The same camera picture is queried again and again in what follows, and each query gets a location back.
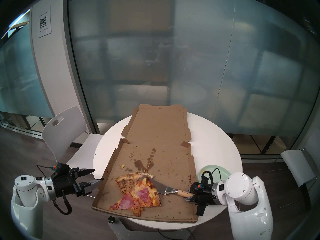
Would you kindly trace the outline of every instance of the plate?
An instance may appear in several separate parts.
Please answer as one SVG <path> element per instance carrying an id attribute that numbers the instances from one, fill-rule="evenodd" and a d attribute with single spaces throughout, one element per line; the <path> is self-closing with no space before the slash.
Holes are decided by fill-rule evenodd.
<path id="1" fill-rule="evenodd" d="M 205 166 L 203 167 L 199 174 L 198 174 L 198 181 L 201 182 L 201 176 L 202 176 L 202 173 L 205 172 L 205 171 L 209 171 L 212 173 L 212 171 L 214 171 L 215 168 L 218 168 L 220 170 L 220 174 L 221 174 L 221 179 L 223 181 L 225 181 L 226 179 L 228 179 L 228 177 L 231 175 L 231 173 L 226 170 L 225 168 L 221 167 L 221 166 L 218 166 L 218 165 L 208 165 L 208 166 Z M 213 182 L 219 182 L 220 181 L 220 175 L 219 175 L 219 171 L 216 170 L 213 175 L 212 175 L 212 178 L 213 178 Z"/>

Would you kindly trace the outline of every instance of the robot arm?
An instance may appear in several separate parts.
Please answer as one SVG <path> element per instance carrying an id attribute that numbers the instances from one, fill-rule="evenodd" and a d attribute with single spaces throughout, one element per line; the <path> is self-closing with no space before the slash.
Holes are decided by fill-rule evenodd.
<path id="1" fill-rule="evenodd" d="M 202 216 L 208 205 L 228 206 L 232 234 L 235 240 L 271 239 L 273 218 L 268 195 L 259 177 L 251 179 L 244 173 L 234 173 L 226 181 L 213 183 L 212 174 L 205 171 L 201 183 L 195 182 L 190 191 L 194 196 L 186 200 L 198 205 L 197 215 Z M 244 205 L 258 204 L 248 211 L 239 211 L 235 201 Z"/>
<path id="2" fill-rule="evenodd" d="M 42 238 L 44 202 L 52 200 L 60 213 L 68 215 L 72 212 L 72 208 L 66 195 L 85 196 L 103 181 L 102 178 L 81 182 L 79 185 L 76 183 L 78 177 L 90 174 L 95 171 L 94 169 L 70 169 L 69 165 L 58 163 L 52 170 L 55 172 L 51 178 L 21 175 L 14 180 L 11 216 L 22 234 L 31 239 Z M 55 200 L 59 197 L 63 197 L 67 212 L 62 211 L 57 205 Z"/>

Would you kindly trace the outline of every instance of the round table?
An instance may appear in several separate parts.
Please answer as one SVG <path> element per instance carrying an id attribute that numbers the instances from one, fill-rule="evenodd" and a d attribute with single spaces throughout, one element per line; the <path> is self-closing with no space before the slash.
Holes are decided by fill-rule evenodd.
<path id="1" fill-rule="evenodd" d="M 191 131 L 191 153 L 194 156 L 194 163 L 197 175 L 199 171 L 207 165 L 218 165 L 231 174 L 242 172 L 242 162 L 240 154 L 231 138 L 211 121 L 198 115 L 187 113 L 188 127 Z M 119 139 L 123 128 L 129 123 L 131 116 L 119 121 L 111 127 L 100 140 L 94 154 L 93 168 L 94 177 L 102 177 L 113 151 L 118 147 Z M 202 224 L 222 212 L 226 206 L 210 205 L 205 209 L 204 215 L 199 216 L 198 222 L 190 223 L 166 223 L 147 221 L 135 218 L 129 220 L 143 226 L 162 229 L 180 230 Z"/>

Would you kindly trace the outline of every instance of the wooden knife handle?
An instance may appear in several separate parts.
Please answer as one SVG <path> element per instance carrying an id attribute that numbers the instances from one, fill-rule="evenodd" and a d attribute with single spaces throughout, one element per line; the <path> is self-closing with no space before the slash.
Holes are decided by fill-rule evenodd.
<path id="1" fill-rule="evenodd" d="M 185 191 L 182 191 L 182 190 L 178 190 L 177 195 L 180 195 L 180 196 L 185 197 L 185 198 L 190 197 L 190 196 L 194 196 L 193 193 L 185 192 Z"/>

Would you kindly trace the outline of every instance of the pizza slice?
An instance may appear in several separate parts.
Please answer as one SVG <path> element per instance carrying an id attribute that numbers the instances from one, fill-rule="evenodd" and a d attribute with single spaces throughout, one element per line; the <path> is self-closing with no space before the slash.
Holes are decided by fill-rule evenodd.
<path id="1" fill-rule="evenodd" d="M 121 193 L 124 195 L 130 193 L 144 175 L 153 178 L 153 175 L 151 174 L 138 172 L 119 176 L 115 179 L 115 182 L 117 183 Z"/>
<path id="2" fill-rule="evenodd" d="M 109 210 L 130 209 L 135 216 L 140 216 L 143 207 L 161 206 L 159 194 L 149 177 L 144 178 Z"/>

